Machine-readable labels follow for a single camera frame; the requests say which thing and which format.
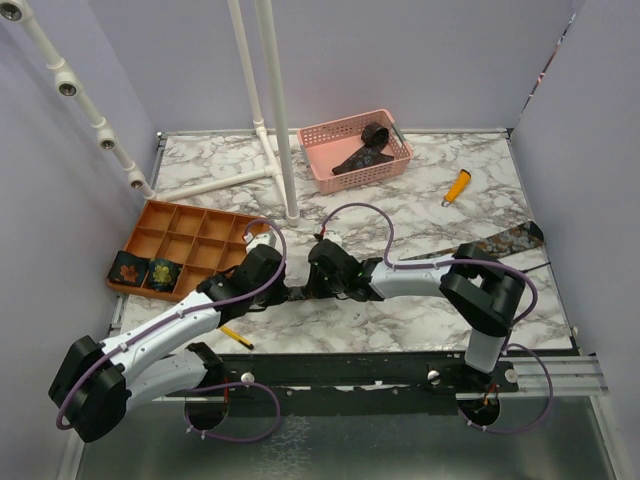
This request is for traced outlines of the brown grey floral tie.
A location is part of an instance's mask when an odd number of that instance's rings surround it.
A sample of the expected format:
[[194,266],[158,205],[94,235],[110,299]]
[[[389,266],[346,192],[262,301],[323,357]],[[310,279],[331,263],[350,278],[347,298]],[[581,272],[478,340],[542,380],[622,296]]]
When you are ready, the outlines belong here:
[[[545,243],[541,228],[531,220],[510,227],[485,238],[472,241],[496,259],[505,258],[517,253],[540,248]],[[320,281],[316,274],[310,273],[307,284],[288,288],[288,301],[304,301],[315,299],[337,298],[327,284]]]

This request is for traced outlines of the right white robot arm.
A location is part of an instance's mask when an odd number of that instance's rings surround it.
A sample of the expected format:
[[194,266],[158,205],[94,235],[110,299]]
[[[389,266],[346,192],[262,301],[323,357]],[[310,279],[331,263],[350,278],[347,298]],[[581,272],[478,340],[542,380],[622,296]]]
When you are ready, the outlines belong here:
[[309,253],[303,298],[346,297],[359,302],[396,297],[443,297],[471,327],[461,383],[481,391],[496,376],[495,366],[510,333],[526,281],[474,244],[441,257],[395,264],[385,258],[357,260],[323,239]]

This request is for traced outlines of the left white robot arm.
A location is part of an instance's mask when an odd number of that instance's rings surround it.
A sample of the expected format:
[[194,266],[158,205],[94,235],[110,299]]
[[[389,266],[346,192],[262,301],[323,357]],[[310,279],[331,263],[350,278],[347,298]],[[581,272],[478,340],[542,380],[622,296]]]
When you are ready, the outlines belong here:
[[196,337],[244,316],[281,286],[286,256],[254,248],[229,271],[202,280],[172,308],[116,337],[76,340],[49,388],[56,426],[86,443],[112,431],[138,405],[165,395],[206,395],[240,387]]

